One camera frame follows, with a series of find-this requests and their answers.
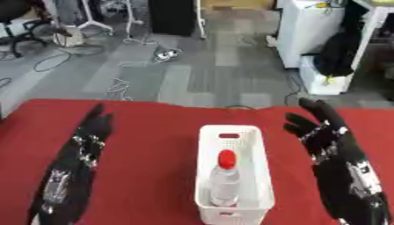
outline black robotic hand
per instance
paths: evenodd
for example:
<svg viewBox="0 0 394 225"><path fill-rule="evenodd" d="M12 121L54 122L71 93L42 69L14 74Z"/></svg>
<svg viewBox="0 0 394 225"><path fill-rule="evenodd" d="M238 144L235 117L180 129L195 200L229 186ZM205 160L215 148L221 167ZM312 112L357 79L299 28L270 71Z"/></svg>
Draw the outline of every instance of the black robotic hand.
<svg viewBox="0 0 394 225"><path fill-rule="evenodd" d="M350 225L390 224L380 181L345 121L324 101L301 98L299 104L318 124L288 113L284 128L311 156L321 200L331 217Z"/></svg>
<svg viewBox="0 0 394 225"><path fill-rule="evenodd" d="M102 115L103 111L104 106L96 105L49 165L27 224L70 225L81 218L89 203L101 151L112 132L112 115Z"/></svg>

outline basket handle hole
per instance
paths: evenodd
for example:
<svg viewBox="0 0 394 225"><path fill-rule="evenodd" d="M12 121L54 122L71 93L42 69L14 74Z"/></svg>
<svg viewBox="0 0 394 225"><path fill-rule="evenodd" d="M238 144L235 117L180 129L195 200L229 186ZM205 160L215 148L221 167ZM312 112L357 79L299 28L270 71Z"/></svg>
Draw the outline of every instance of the basket handle hole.
<svg viewBox="0 0 394 225"><path fill-rule="evenodd" d="M221 216L240 216L241 214L239 213L231 213L231 212L221 212L219 213Z"/></svg>
<svg viewBox="0 0 394 225"><path fill-rule="evenodd" d="M223 139L237 139L239 134L219 134L219 137Z"/></svg>

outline gray carpet floor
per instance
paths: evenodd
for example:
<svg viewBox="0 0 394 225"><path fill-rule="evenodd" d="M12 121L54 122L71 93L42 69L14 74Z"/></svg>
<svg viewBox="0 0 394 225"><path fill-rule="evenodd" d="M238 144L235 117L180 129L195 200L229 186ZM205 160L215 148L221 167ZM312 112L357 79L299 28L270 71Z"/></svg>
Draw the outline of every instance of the gray carpet floor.
<svg viewBox="0 0 394 225"><path fill-rule="evenodd" d="M275 31L278 15L271 11L214 11L206 19L205 41L199 40L198 33L189 38L152 34L150 39L162 46L182 50L178 58L159 64L142 63L152 60L155 45L123 42L124 23L114 26L115 36L100 34L88 39L89 44L103 46L102 53L74 56L44 72L34 71L34 64L61 52L55 46L26 44L22 47L25 57L0 62L0 78L12 78L12 83L0 90L3 113L12 112L30 98L121 99L119 92L107 93L118 83L114 78L128 82L123 97L134 101L197 107L285 105L284 98L298 88L294 80L300 80L297 71L283 69L276 51L265 46L264 35ZM136 38L142 33L143 29L135 29ZM52 67L63 57L42 63L39 69ZM335 106L392 107L383 97L390 88L371 82L375 80L372 76L356 80L349 93L323 99ZM322 98L301 89L288 98L288 104L296 105L298 97Z"/></svg>

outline red tablecloth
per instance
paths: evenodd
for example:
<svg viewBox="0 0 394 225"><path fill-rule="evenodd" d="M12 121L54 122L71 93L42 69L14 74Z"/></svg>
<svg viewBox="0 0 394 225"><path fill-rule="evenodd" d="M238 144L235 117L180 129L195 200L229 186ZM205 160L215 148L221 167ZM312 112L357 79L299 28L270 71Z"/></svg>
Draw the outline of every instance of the red tablecloth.
<svg viewBox="0 0 394 225"><path fill-rule="evenodd" d="M73 128L96 104L32 100L0 124L0 223L20 225L43 171ZM207 124L259 127L274 186L275 206L263 224L336 224L319 198L311 161L282 130L286 112L200 109L157 103L106 102L114 134L98 166L91 204L80 224L202 224L193 203L197 138ZM394 201L394 111L342 109Z"/></svg>

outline red bottle cap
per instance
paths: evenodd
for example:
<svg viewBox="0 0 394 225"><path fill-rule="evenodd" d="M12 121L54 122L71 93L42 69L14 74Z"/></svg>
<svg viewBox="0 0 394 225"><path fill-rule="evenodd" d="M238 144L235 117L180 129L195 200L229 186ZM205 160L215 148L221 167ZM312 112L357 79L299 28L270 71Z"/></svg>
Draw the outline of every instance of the red bottle cap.
<svg viewBox="0 0 394 225"><path fill-rule="evenodd" d="M219 153L218 164L225 170L233 169L237 162L237 156L232 150L223 150Z"/></svg>

